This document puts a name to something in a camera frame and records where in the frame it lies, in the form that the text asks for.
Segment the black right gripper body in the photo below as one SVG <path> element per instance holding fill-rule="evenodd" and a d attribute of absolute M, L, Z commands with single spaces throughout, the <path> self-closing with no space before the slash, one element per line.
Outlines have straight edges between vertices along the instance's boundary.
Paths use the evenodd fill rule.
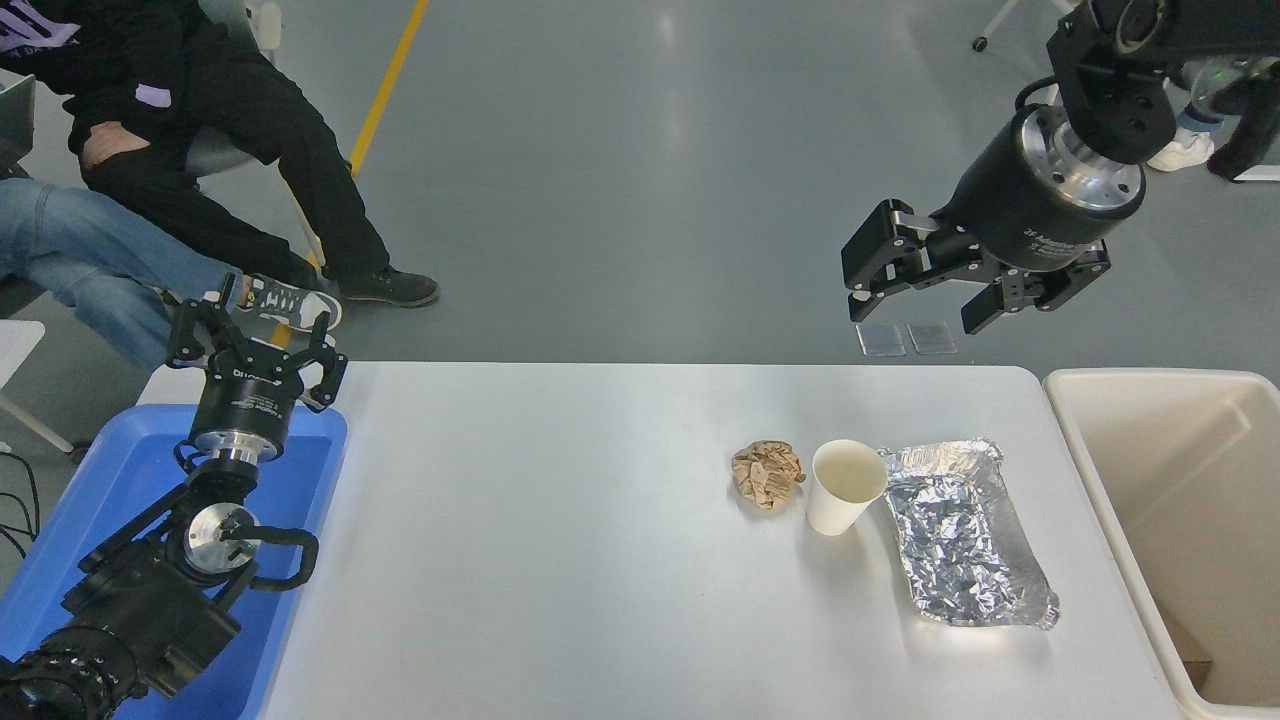
<path fill-rule="evenodd" d="M 1114 225 L 1111 211 L 1083 208 L 1061 184 L 1039 176 L 1033 161 L 1046 151 L 1044 132 L 1060 111 L 1023 108 L 961 176 L 934 213 L 941 225 L 963 227 L 980 249 L 1027 272 L 1065 268 Z"/>

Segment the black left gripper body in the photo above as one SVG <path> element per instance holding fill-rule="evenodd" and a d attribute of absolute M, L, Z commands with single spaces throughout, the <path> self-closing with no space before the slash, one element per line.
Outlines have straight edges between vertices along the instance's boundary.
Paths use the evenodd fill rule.
<path fill-rule="evenodd" d="M 207 366 L 189 439 L 197 448 L 212 448 L 233 434 L 256 436 L 269 448 L 284 448 L 302 392 L 296 373 L 274 377 L 239 366 Z"/>

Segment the person's left hand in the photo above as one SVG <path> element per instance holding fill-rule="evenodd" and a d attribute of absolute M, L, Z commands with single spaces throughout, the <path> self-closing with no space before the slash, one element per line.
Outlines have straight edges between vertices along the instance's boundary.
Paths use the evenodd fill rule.
<path fill-rule="evenodd" d="M 123 152 L 145 150 L 151 143 L 131 132 L 119 122 L 104 122 L 91 126 L 79 151 L 79 165 L 91 170 Z"/>

